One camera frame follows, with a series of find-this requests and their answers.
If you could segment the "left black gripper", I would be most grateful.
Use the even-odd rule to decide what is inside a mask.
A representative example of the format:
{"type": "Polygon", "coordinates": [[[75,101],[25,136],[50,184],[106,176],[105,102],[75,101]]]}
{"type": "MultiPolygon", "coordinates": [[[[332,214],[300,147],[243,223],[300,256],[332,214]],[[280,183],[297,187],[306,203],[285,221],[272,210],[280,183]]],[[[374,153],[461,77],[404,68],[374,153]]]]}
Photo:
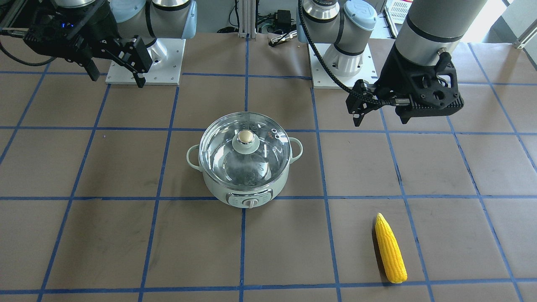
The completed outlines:
{"type": "Polygon", "coordinates": [[[452,115],[464,107],[451,54],[443,52],[432,66],[412,63],[391,50],[374,84],[357,80],[346,99],[347,111],[359,127],[364,115],[383,106],[395,107],[402,124],[411,118],[452,115]]]}

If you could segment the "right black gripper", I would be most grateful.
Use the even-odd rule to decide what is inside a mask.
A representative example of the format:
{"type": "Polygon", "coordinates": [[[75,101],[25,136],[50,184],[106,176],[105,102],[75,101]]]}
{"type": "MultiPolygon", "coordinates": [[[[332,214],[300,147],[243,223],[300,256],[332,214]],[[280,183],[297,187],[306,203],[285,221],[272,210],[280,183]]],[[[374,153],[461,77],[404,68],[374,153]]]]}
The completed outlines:
{"type": "Polygon", "coordinates": [[[94,58],[111,60],[136,75],[138,88],[145,86],[144,73],[153,63],[140,36],[119,33],[107,0],[46,0],[37,6],[23,41],[35,53],[83,67],[94,82],[100,77],[94,58]]]}

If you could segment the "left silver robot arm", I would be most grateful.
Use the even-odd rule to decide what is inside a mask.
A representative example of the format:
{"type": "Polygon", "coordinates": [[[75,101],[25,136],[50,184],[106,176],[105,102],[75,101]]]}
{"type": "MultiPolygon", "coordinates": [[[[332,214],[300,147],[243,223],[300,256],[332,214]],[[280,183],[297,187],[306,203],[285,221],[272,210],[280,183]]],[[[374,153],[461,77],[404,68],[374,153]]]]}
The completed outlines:
{"type": "Polygon", "coordinates": [[[451,58],[477,17],[483,0],[414,0],[373,84],[341,78],[359,74],[378,15],[364,0],[299,0],[297,30],[321,69],[348,93],[347,111],[359,127],[364,116],[395,107],[401,123],[449,116],[464,107],[451,58]]]}

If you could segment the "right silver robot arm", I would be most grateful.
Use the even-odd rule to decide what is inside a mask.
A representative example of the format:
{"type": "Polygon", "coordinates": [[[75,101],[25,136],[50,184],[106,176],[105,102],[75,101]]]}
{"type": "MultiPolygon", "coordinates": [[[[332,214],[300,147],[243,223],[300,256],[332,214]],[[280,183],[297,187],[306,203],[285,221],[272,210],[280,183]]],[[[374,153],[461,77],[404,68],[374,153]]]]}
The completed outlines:
{"type": "Polygon", "coordinates": [[[179,86],[196,21],[195,0],[44,0],[23,41],[79,65],[92,81],[101,74],[98,58],[111,63],[107,84],[179,86]]]}

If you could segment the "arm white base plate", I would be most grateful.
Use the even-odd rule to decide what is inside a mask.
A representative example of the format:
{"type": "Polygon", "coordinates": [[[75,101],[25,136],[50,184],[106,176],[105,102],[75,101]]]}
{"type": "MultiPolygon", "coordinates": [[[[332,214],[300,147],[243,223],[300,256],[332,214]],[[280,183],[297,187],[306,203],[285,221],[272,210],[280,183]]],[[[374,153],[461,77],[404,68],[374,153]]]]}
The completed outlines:
{"type": "MultiPolygon", "coordinates": [[[[153,63],[149,72],[144,74],[145,86],[178,86],[180,84],[185,43],[184,39],[160,38],[146,49],[153,63]]],[[[105,82],[111,85],[136,86],[132,73],[114,62],[110,65],[105,82]]]]}
{"type": "MultiPolygon", "coordinates": [[[[337,52],[332,44],[316,43],[315,46],[327,68],[347,88],[353,88],[357,80],[365,80],[368,84],[373,84],[377,81],[378,72],[374,66],[368,44],[366,44],[364,51],[357,57],[337,52]]],[[[340,86],[327,74],[311,46],[309,46],[308,50],[313,88],[339,89],[340,86]]]]}

